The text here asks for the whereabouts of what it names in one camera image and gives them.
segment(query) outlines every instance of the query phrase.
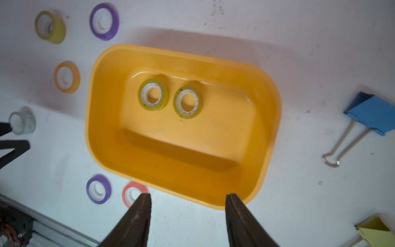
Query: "black metal bracket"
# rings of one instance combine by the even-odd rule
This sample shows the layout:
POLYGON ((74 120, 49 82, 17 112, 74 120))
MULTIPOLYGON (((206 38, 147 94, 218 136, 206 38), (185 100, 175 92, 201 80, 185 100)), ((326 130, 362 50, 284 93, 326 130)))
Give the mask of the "black metal bracket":
POLYGON ((226 195, 230 247, 278 247, 236 194, 226 195))
POLYGON ((99 247, 146 247, 151 221, 151 195, 140 194, 99 247))
MULTIPOLYGON (((9 123, 0 123, 0 136, 3 136, 12 131, 9 123)), ((24 152, 30 149, 28 140, 3 140, 0 141, 0 149, 10 149, 11 152, 0 158, 0 169, 5 167, 8 163, 21 156, 24 152)))

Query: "blue binder clip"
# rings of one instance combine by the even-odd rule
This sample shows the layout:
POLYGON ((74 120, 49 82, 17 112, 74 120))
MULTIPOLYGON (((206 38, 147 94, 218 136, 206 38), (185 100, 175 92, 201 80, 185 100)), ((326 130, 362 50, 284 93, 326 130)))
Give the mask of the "blue binder clip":
POLYGON ((332 151, 322 156, 324 163, 334 168, 339 167, 340 159, 371 131, 385 136, 388 131, 395 129, 395 106, 374 94, 359 92, 344 114, 352 119, 350 124, 332 151), (336 152, 356 122, 365 125, 366 130, 339 154, 336 164, 327 161, 326 158, 336 152))

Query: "white tape core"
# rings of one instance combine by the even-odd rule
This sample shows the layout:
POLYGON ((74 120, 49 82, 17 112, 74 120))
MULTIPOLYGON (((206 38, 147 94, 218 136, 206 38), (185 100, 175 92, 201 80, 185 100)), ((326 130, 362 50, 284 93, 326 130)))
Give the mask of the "white tape core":
POLYGON ((98 9, 93 14, 93 29, 98 34, 105 34, 110 31, 111 26, 113 25, 113 16, 111 12, 106 8, 98 9))
POLYGON ((135 187, 130 187, 125 191, 125 201, 131 206, 139 197, 141 191, 135 187))
POLYGON ((189 115, 191 115, 191 114, 194 114, 194 113, 198 110, 198 107, 199 107, 199 97, 198 97, 197 93, 195 93, 193 90, 190 90, 190 89, 182 90, 182 91, 178 94, 178 96, 177 96, 177 98, 176 98, 176 100, 175 100, 175 106, 177 107, 177 110, 179 111, 179 113, 181 113, 182 115, 185 115, 185 116, 189 116, 189 115), (182 107, 182 99, 183 99, 187 94, 190 94, 190 95, 192 95, 192 96, 195 98, 195 106, 194 106, 194 108, 193 108, 191 111, 185 111, 185 110, 183 109, 183 107, 182 107))
POLYGON ((99 181, 93 181, 89 185, 89 194, 96 201, 101 201, 105 197, 104 185, 99 181))
POLYGON ((48 37, 53 30, 52 18, 49 15, 42 15, 37 22, 38 33, 43 37, 48 37))
POLYGON ((69 89, 73 85, 73 79, 73 72, 66 66, 61 67, 56 74, 56 80, 62 89, 69 89))
POLYGON ((12 131, 16 133, 22 133, 24 130, 24 122, 19 114, 13 114, 9 120, 12 131))
POLYGON ((144 105, 146 105, 148 107, 154 107, 154 106, 157 106, 159 104, 159 102, 162 100, 162 95, 163 95, 162 88, 159 86, 159 84, 157 84, 155 82, 150 82, 143 87, 143 89, 141 90, 140 97, 141 97, 141 101, 143 102, 144 105), (159 99, 155 103, 151 103, 148 100, 149 92, 153 88, 156 88, 159 90, 159 99))

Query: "orange tape roll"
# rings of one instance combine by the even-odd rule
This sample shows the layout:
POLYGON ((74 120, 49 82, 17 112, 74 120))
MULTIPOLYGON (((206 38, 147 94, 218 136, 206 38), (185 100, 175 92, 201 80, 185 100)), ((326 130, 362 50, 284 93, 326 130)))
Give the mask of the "orange tape roll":
POLYGON ((53 80, 61 92, 72 94, 79 87, 78 68, 72 63, 63 62, 56 67, 53 80))

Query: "red tape roll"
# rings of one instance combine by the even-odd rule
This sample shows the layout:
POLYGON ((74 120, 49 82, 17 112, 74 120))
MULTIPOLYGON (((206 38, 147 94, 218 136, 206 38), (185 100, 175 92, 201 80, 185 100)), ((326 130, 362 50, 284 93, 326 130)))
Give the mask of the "red tape roll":
POLYGON ((130 199, 133 200, 133 202, 132 202, 132 204, 129 205, 129 203, 127 202, 127 200, 126 200, 126 198, 125 198, 126 191, 127 191, 128 189, 130 189, 130 188, 136 188, 136 189, 138 189, 141 193, 148 193, 148 190, 147 190, 147 187, 146 187, 146 186, 141 185, 141 184, 136 183, 136 182, 131 182, 131 183, 129 183, 127 186, 125 186, 124 190, 122 191, 122 200, 124 201, 125 206, 126 206, 127 208, 130 208, 130 206, 131 206, 131 205, 133 204, 133 202, 135 201, 134 199, 132 199, 132 198, 130 197, 130 199))

